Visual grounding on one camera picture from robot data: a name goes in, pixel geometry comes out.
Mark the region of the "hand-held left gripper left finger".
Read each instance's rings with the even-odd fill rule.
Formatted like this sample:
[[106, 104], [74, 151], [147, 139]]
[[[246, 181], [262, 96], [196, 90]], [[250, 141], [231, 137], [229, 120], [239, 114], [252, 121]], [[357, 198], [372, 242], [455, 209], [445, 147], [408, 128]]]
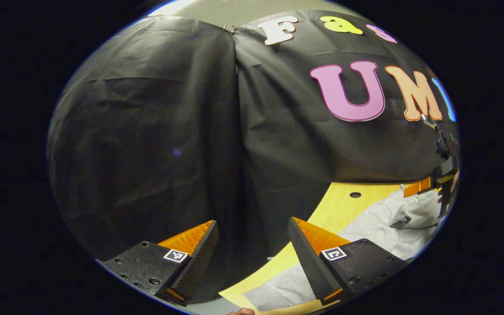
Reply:
[[98, 228], [99, 261], [136, 289], [186, 306], [194, 299], [219, 238], [216, 220], [136, 220]]

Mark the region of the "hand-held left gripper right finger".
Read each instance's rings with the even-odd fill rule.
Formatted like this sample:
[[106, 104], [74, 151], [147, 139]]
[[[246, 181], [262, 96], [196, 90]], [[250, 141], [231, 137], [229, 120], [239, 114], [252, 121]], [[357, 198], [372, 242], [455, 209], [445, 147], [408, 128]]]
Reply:
[[296, 217], [289, 219], [287, 233], [322, 305], [364, 295], [409, 263], [366, 238], [348, 241]]

